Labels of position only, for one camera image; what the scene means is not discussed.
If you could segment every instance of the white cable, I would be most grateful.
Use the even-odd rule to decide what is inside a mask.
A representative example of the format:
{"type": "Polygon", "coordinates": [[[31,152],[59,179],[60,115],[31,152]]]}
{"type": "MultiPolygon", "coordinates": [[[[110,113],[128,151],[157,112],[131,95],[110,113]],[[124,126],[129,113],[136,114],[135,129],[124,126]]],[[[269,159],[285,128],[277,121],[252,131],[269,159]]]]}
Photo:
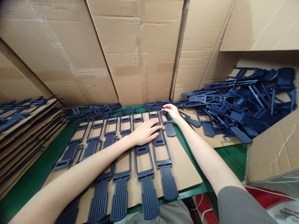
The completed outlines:
{"type": "Polygon", "coordinates": [[[190,209],[190,210],[191,210],[191,211],[194,211],[194,210],[198,209],[198,207],[200,206],[200,203],[202,202],[202,199],[203,199],[203,194],[202,194],[202,198],[201,198],[199,204],[196,206],[196,208],[192,208],[192,209],[190,209]]]}
{"type": "Polygon", "coordinates": [[[246,188],[252,188],[252,189],[257,189],[257,190],[264,191],[264,192],[267,192],[267,193],[270,193],[270,194],[276,194],[276,195],[284,196],[284,197],[286,197],[286,198],[291,198],[291,199],[293,199],[293,200],[299,201],[299,199],[292,198],[292,197],[287,196],[287,195],[284,195],[284,194],[278,194],[278,193],[274,193],[274,192],[271,192],[271,191],[262,190],[262,189],[255,188],[255,187],[248,187],[248,186],[244,186],[244,187],[246,187],[246,188]]]}
{"type": "Polygon", "coordinates": [[[205,210],[204,212],[203,212],[203,214],[202,214],[202,217],[201,217],[201,221],[203,221],[203,218],[204,218],[204,216],[205,216],[205,213],[206,212],[209,212],[209,211],[212,211],[213,209],[212,208],[210,208],[210,209],[208,209],[208,210],[205,210]]]}

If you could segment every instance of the pile of plastic parts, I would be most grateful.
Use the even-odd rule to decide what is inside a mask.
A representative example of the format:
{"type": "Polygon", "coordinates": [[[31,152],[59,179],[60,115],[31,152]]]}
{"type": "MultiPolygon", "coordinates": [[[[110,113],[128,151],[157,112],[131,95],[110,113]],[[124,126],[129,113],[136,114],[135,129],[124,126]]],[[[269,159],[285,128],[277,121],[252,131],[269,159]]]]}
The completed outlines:
{"type": "Polygon", "coordinates": [[[243,144],[250,144],[256,137],[296,108],[293,68],[266,70],[261,68],[240,68],[234,79],[207,84],[192,93],[182,93],[186,99],[178,102],[158,101],[148,107],[161,107],[173,103],[179,108],[193,107],[197,111],[198,122],[184,115],[190,124],[203,126],[205,135],[224,134],[223,138],[236,137],[243,144]],[[242,77],[247,70],[253,74],[242,77]],[[287,94],[289,101],[278,96],[287,94]],[[200,120],[200,114],[208,115],[209,121],[200,120]]]}

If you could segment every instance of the ribbed handle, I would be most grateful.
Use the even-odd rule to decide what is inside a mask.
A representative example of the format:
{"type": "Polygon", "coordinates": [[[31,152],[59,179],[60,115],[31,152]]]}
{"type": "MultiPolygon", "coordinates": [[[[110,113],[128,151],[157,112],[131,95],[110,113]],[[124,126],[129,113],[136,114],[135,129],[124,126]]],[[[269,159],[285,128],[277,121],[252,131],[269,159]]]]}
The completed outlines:
{"type": "Polygon", "coordinates": [[[117,222],[126,217],[128,213],[128,180],[116,182],[114,195],[112,197],[112,206],[110,213],[110,221],[117,222]]]}

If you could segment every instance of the person's right hand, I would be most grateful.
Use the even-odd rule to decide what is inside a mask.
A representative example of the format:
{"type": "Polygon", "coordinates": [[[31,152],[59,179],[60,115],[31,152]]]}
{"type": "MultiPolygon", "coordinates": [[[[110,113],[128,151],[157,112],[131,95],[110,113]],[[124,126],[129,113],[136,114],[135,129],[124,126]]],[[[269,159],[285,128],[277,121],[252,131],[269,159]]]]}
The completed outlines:
{"type": "Polygon", "coordinates": [[[172,104],[163,105],[163,108],[161,110],[167,111],[176,124],[184,121],[184,119],[180,115],[180,112],[178,111],[178,108],[172,104]]]}

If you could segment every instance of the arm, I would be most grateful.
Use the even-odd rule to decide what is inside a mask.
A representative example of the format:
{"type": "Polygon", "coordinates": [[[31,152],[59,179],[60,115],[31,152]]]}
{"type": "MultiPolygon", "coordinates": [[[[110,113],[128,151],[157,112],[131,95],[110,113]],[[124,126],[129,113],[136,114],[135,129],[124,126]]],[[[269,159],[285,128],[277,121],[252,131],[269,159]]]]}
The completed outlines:
{"type": "Polygon", "coordinates": [[[182,130],[198,165],[211,183],[216,195],[226,186],[235,186],[245,190],[219,154],[181,117],[177,107],[172,104],[166,104],[163,107],[162,110],[167,111],[182,130]]]}
{"type": "Polygon", "coordinates": [[[132,134],[65,171],[37,192],[10,224],[54,223],[63,209],[120,154],[135,145],[143,145],[155,139],[159,133],[152,133],[162,128],[160,125],[152,127],[156,123],[153,120],[144,122],[132,134]]]}

